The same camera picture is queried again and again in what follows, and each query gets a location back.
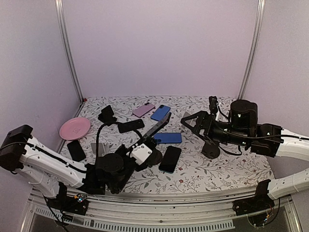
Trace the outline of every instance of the leaf pattern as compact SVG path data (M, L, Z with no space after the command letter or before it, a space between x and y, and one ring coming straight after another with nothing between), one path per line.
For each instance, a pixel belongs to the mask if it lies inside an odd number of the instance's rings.
M233 98L219 98L221 110L228 114L229 106ZM119 122L138 119L132 115L132 111L146 102L156 106L167 105L171 107L172 116L161 132L180 132L183 142L173 146L182 149L180 159L173 174L166 174L158 169L158 165L147 168L141 172L134 172L129 179L123 192L127 193L193 193L221 191L248 186L256 186L259 181L273 179L273 173L266 157L243 151L239 157L227 155L221 152L216 159L208 159L200 152L204 145L203 141L193 135L188 129L180 124L185 112L194 114L200 110L208 111L208 97L195 96L146 96L146 97L103 97L89 98L85 103L80 117L87 117L91 122L89 133L80 143L87 158L83 163L94 163L95 154L92 153L91 143L95 143L96 134L102 124L98 115L104 107L111 105L115 117ZM142 117L145 127L140 129L141 134L147 132L156 121L150 119L152 110ZM100 134L100 142L109 144L110 152L114 152L121 144L132 145L138 140L133 132L120 134L116 125L105 127ZM70 159L70 154L65 143L61 154ZM169 145L157 146L162 154ZM238 153L236 146L227 145L224 148L230 152Z

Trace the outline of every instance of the white wall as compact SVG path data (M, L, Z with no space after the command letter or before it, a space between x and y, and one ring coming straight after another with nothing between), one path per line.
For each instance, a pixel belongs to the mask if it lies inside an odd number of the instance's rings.
M2 1L0 7L0 143L29 124L56 149L59 127L77 110L54 0ZM31 187L0 168L0 231L17 232Z
M268 0L245 98L258 104L259 122L309 136L309 1ZM277 178L309 167L296 159L270 159ZM309 191L292 196L309 231Z
M256 0L66 0L86 97L237 96Z

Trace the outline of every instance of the pink plate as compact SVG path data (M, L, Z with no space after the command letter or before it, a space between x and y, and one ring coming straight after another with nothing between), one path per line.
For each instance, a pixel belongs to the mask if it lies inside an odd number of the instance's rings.
M85 117L75 117L65 122L60 128L60 137L65 140L83 138L90 129L90 121Z

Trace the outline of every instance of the black smartphone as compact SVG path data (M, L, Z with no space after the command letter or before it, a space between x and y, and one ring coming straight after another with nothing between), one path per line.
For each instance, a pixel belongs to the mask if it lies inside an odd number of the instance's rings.
M126 133L129 131L141 129L144 127L145 127L144 122L141 119L118 124L118 130L120 133Z
M160 163L159 170L172 174L175 171L182 150L178 147L168 146Z
M85 152L78 140L68 143L67 146L72 160L79 162L86 158Z

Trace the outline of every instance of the pink smartphone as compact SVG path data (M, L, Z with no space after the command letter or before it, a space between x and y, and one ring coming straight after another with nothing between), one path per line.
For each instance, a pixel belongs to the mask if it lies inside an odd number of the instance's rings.
M137 108L136 110L133 111L133 114L137 117L142 117L149 111L155 108L155 105L150 104L147 102L145 105L142 105L141 107Z

